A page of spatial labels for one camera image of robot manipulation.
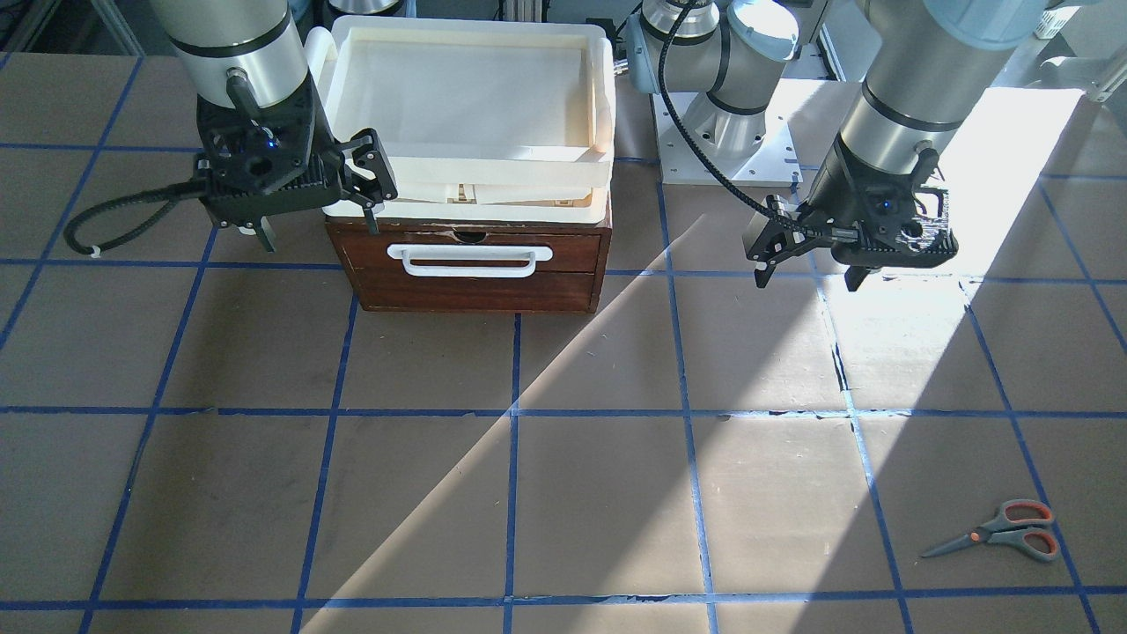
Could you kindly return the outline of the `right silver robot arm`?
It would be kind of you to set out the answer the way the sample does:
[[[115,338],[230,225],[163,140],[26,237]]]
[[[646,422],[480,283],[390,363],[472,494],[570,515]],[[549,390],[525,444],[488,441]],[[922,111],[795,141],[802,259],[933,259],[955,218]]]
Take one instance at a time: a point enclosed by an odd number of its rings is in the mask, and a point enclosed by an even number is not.
[[[367,229],[397,197],[374,130],[335,139],[285,1],[154,1],[198,101],[203,145],[193,186],[218,227],[242,227],[274,250],[267,218],[361,206]]]

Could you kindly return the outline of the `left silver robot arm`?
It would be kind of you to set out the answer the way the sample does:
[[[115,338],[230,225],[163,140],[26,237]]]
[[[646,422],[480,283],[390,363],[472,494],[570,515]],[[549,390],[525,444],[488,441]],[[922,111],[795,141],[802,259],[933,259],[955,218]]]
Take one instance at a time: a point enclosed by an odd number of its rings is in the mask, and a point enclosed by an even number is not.
[[[629,72],[713,180],[765,218],[743,236],[765,286],[814,249],[846,268],[849,291],[882,268],[933,269],[958,253],[941,153],[1012,51],[1063,1],[862,1],[881,44],[809,196],[753,200],[735,168],[766,144],[767,107],[799,48],[777,1],[644,1],[624,21]]]

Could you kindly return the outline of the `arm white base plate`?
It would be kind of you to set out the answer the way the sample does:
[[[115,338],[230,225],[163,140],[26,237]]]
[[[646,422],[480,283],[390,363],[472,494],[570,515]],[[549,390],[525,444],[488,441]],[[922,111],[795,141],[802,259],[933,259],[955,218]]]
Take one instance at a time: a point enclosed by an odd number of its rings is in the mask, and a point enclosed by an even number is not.
[[[774,111],[725,111],[707,92],[673,92],[671,100],[696,148],[733,184],[784,188],[801,184],[792,133]],[[718,184],[673,125],[660,95],[653,95],[655,133],[666,184]]]

